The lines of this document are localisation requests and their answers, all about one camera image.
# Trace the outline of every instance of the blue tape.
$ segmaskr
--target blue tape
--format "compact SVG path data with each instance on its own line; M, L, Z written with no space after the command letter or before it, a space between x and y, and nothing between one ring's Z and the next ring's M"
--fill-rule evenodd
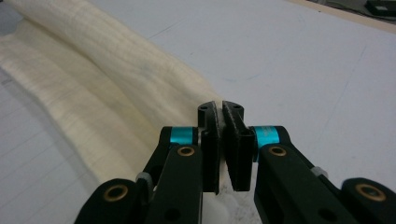
M279 134L274 126L254 126L253 128L256 132L258 145L258 155L255 161L259 161L260 148L268 144L279 143Z
M192 145L192 127L172 127L171 144Z

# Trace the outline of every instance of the crumpled fabric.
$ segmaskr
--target crumpled fabric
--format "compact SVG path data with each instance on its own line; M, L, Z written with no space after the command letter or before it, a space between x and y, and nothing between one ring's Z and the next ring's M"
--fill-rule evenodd
M6 2L24 19L0 37L1 68L45 108L99 182L134 180L163 126L196 126L197 106L221 100L186 64L87 1ZM227 180L221 188L204 197L205 214L215 212L217 223L258 221L252 198Z

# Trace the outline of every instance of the table surface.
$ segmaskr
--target table surface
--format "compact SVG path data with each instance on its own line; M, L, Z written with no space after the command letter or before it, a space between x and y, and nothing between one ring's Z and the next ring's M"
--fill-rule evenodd
M396 190L396 34L381 24L284 0L91 2L241 104L247 125L285 126L337 187L362 176ZM20 17L0 13L12 32ZM98 183L1 69L0 81L0 222L73 222Z

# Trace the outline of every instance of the white cloth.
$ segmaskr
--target white cloth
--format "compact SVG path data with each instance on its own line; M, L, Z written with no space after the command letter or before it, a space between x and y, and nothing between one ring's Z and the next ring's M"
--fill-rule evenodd
M1 68L48 111L100 182L134 179L162 126L196 126L197 106L220 100L187 65L86 1L7 2L25 19L0 37ZM223 190L204 201L218 223L258 220L252 203Z

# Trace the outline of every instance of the black plastic part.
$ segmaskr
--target black plastic part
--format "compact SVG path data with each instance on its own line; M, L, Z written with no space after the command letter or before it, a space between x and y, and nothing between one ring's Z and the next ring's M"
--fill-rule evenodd
M115 202L105 200L105 193L114 186L125 186L126 195ZM138 186L131 180L113 179L99 186L81 208L76 224L126 224L139 223L142 212L142 203Z
M157 185L160 179L161 172L163 171L163 165L165 164L166 158L168 157L170 148L170 138L171 138L172 127L163 127L161 130L160 140L158 146L152 153L145 169L146 173L149 173L152 178L154 186Z
M291 142L290 140L290 136L288 131L286 130L286 128L284 128L283 126L275 126L276 131L279 135L279 143L281 145L287 146L288 148L292 149L302 160L302 162L309 168L312 169L314 167L314 164L311 163L311 161L309 159L306 158L306 156L304 156L303 153L300 152L300 150L298 150L294 144ZM330 182L330 180L324 176L324 175L320 175L318 176L318 179L327 187L327 189L335 196L338 197L338 194L340 192L340 190L332 183Z
M293 149L272 144L260 154L254 202L263 223L358 223Z
M233 190L249 191L255 133L244 123L244 107L223 101L224 154Z
M396 17L396 2L386 0L367 1L364 5L371 14L382 17Z
M201 149L204 155L204 192L218 194L221 135L215 102L198 107L198 129L201 132Z
M198 146L198 128L192 128L192 144Z
M396 223L396 194L372 180L346 180L341 188L340 199L361 223Z
M182 148L192 148L193 154L179 155ZM197 146L172 147L145 223L201 223L202 156Z

